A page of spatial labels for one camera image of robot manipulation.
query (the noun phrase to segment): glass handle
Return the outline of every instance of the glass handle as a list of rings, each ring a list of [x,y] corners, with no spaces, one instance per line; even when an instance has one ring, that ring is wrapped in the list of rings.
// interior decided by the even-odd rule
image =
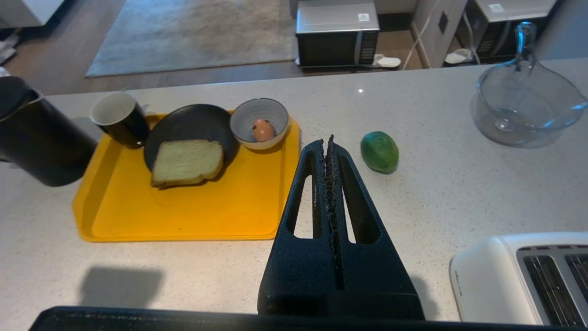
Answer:
[[[537,36],[537,26],[531,22],[521,22],[516,27],[517,38],[517,69],[520,69],[519,63],[523,60],[534,63],[535,39]]]

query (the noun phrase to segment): black mug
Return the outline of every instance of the black mug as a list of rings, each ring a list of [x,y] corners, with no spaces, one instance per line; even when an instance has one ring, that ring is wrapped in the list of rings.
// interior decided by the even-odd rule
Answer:
[[[137,100],[124,92],[115,92],[100,100],[90,120],[114,140],[128,148],[139,148],[149,136],[149,124]]]

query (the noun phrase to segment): black pitcher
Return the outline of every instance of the black pitcher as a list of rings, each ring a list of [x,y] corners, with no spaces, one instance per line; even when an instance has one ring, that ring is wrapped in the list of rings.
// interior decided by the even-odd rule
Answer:
[[[0,153],[47,186],[81,178],[96,141],[18,77],[0,78]]]

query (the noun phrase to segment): countertop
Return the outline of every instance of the countertop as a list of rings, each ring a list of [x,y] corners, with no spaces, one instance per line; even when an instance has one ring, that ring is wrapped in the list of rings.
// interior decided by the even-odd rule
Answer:
[[[547,62],[588,95],[588,58]],[[538,149],[484,138],[470,116],[487,67],[334,75],[130,91],[150,112],[193,103],[234,108],[282,102],[302,144],[335,135],[355,160],[417,288],[427,319],[459,320],[450,259],[494,234],[588,230],[588,120]],[[81,126],[106,93],[49,100]],[[389,133],[400,149],[392,175],[370,171],[359,141]],[[57,305],[256,313],[272,241],[87,243],[71,201],[79,181],[50,188],[0,164],[0,329],[24,330]],[[303,201],[310,201],[309,192]],[[299,225],[310,231],[310,202]]]

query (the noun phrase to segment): egg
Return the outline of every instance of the egg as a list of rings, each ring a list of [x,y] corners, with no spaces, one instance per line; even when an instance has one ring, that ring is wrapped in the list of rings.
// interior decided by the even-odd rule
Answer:
[[[273,138],[275,132],[273,126],[265,118],[258,118],[253,122],[253,137],[257,141],[266,141]]]

